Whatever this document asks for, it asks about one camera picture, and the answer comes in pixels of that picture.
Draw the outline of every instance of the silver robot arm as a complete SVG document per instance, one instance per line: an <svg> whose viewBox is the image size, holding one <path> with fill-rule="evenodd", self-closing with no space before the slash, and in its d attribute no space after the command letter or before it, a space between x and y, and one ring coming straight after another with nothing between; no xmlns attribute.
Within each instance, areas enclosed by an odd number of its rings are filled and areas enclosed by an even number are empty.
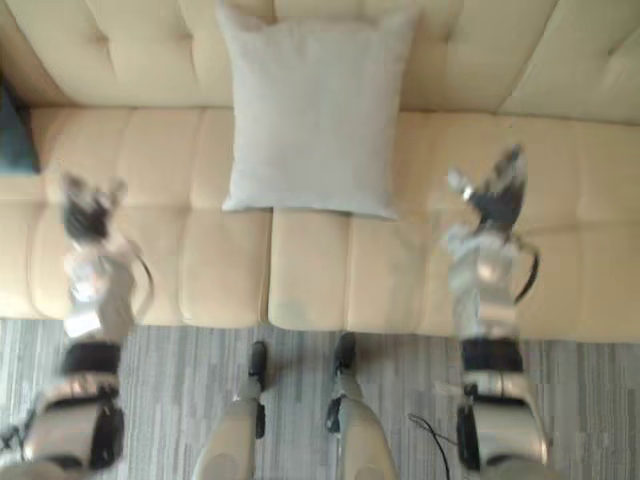
<svg viewBox="0 0 640 480"><path fill-rule="evenodd" d="M118 367L135 325L131 266L141 258L131 242L108 245L113 241L108 222L122 186L103 193L75 177L66 177L64 186L65 231L75 247L66 262L69 343L59 381L40 394L24 426L13 431L22 463L0 468L0 480L84 479L113 465L122 453ZM151 288L146 265L145 270Z"/></svg>
<svg viewBox="0 0 640 480"><path fill-rule="evenodd" d="M453 227L447 247L463 363L459 456L465 468L485 480L560 478L546 467L548 442L518 346L516 303L533 285L539 262L537 251L512 233L526 180L519 146L505 154L480 188L455 170L449 173L451 188L480 214L475 230ZM523 249L534 252L534 262L525 288L514 296L513 262Z"/></svg>

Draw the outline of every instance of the robot leg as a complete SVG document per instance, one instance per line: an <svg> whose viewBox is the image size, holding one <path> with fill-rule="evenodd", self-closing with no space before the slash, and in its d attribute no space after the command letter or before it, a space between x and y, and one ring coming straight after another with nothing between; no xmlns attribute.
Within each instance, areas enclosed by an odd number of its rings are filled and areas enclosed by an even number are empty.
<svg viewBox="0 0 640 480"><path fill-rule="evenodd" d="M249 376L233 403L226 409L205 445L192 480L250 480L255 469L255 441L264 435L264 388L266 348L252 346Z"/></svg>
<svg viewBox="0 0 640 480"><path fill-rule="evenodd" d="M355 377L355 335L344 334L335 352L335 386L327 429L340 439L339 480L396 480L391 450L377 415L363 401Z"/></svg>

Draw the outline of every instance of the gray striped carpet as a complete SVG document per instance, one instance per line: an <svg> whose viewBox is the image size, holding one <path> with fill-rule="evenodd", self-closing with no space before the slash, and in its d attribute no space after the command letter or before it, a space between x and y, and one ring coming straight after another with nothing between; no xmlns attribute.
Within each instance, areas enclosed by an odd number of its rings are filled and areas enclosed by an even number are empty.
<svg viewBox="0 0 640 480"><path fill-rule="evenodd" d="M256 478L335 478L336 442L323 430L336 334L260 327L221 331L144 327L123 360L128 414L126 454L105 479L189 479L198 451L245 375L247 346L271 349L272 388L264 395L267 434L257 448ZM24 415L52 378L62 352L59 322L0 320L0 423ZM454 436L455 401L435 382L459 376L454 341L360 335L359 379L380 414L402 479L444 479L418 413ZM640 345L526 343L525 358L547 429L553 463L571 479L637 480L640 443ZM453 478L464 478L448 449Z"/></svg>

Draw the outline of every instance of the beige couch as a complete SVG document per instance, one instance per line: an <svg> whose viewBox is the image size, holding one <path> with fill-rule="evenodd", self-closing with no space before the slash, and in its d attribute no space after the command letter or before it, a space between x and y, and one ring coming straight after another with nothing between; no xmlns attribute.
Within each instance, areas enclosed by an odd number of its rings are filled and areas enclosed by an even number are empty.
<svg viewBox="0 0 640 480"><path fill-rule="evenodd" d="M375 15L400 0L237 3L277 19ZM157 281L147 323L449 335L438 241L469 216L446 169L478 177L519 141L530 169L520 230L543 253L524 336L640 340L640 3L419 3L392 222L220 211L233 111L214 0L0 0L3 72L32 106L44 167L0 178L0 316L66 312L69 169L128 182L116 221Z"/></svg>

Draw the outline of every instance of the throw pillow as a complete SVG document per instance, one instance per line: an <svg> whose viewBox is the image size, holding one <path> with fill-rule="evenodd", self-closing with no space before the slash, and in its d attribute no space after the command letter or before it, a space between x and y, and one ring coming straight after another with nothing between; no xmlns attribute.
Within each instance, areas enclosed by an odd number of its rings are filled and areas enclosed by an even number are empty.
<svg viewBox="0 0 640 480"><path fill-rule="evenodd" d="M268 25L219 2L218 18L236 122L223 210L395 216L391 156L417 10Z"/></svg>

